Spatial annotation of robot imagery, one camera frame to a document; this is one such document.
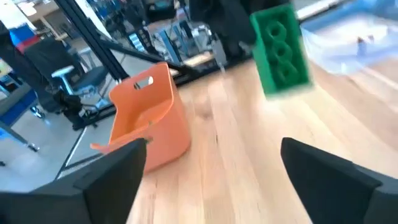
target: orange bin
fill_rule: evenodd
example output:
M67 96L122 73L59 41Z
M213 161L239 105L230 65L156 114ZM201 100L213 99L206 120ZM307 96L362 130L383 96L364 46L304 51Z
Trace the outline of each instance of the orange bin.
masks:
M151 84L140 85L143 80ZM137 138L146 138L148 172L180 157L190 147L184 106L167 63L123 80L109 97L117 109L109 145L91 144L92 149L107 154Z

